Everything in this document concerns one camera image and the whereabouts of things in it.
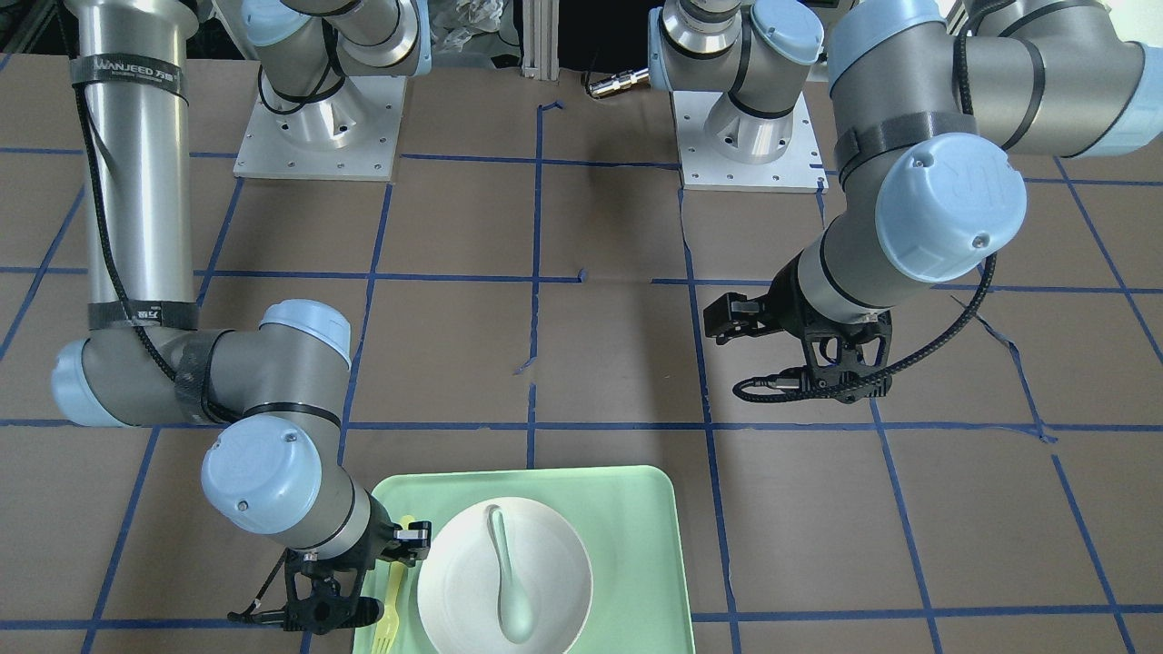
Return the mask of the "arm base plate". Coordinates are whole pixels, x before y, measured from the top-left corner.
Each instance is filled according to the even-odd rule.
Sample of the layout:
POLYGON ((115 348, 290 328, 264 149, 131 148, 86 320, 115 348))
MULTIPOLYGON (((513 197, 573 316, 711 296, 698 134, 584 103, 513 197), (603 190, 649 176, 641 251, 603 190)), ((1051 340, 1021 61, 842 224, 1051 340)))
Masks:
POLYGON ((687 191, 828 190, 802 95, 789 115, 777 119, 748 115, 726 93, 675 91, 671 100, 687 191))
POLYGON ((254 105, 234 173, 292 182, 391 182, 404 77, 349 77, 331 98, 279 115, 254 105))

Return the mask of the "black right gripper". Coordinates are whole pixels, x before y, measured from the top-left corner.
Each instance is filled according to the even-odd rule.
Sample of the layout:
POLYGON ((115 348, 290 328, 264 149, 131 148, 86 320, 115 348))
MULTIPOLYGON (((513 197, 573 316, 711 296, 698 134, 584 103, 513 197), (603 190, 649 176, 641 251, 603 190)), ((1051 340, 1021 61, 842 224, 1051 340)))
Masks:
POLYGON ((431 550, 431 523, 404 517, 394 523, 381 504, 370 504, 368 521, 356 529, 352 516, 344 529, 324 545, 311 550, 287 550, 286 580, 293 582, 297 575, 311 580, 327 580, 338 571, 371 570, 374 562, 400 562, 416 564, 427 559, 431 550))

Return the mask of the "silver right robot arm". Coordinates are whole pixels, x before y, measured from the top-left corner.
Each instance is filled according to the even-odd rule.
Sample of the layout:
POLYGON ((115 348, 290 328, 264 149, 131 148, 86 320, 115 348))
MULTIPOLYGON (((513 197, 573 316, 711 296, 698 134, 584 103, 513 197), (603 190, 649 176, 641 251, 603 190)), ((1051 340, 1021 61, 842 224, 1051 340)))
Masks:
POLYGON ((302 560, 300 571, 412 566, 431 525, 395 524, 338 464, 347 319, 283 301, 256 330, 204 330, 193 287, 186 42, 191 1, 64 1, 83 127, 88 335, 58 353, 53 398, 71 421, 221 425, 201 465, 211 504, 302 560))

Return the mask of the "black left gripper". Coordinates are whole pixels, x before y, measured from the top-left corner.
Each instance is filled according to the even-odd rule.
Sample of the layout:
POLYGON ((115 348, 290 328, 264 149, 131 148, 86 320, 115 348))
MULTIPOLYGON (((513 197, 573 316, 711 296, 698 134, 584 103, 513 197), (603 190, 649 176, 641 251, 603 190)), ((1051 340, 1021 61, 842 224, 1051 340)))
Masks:
POLYGON ((880 250, 802 250, 776 273, 768 293, 727 292, 702 310, 702 330, 716 344, 789 332, 801 340, 809 319, 875 322, 893 305, 893 265, 880 250))

